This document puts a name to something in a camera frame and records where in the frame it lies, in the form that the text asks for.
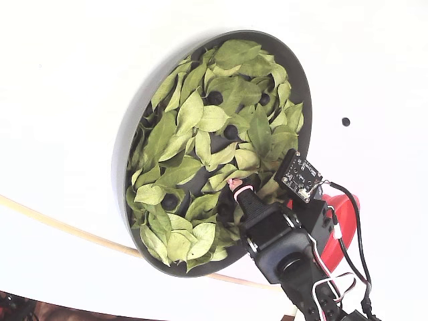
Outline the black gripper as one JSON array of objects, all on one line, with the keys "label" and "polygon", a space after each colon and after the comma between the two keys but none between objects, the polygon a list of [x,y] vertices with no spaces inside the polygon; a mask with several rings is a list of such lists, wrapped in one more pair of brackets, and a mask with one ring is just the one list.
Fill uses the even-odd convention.
[{"label": "black gripper", "polygon": [[241,238],[257,268],[271,284],[313,284],[314,256],[308,232],[294,213],[277,203],[265,205],[253,185],[227,181],[243,212]]}]

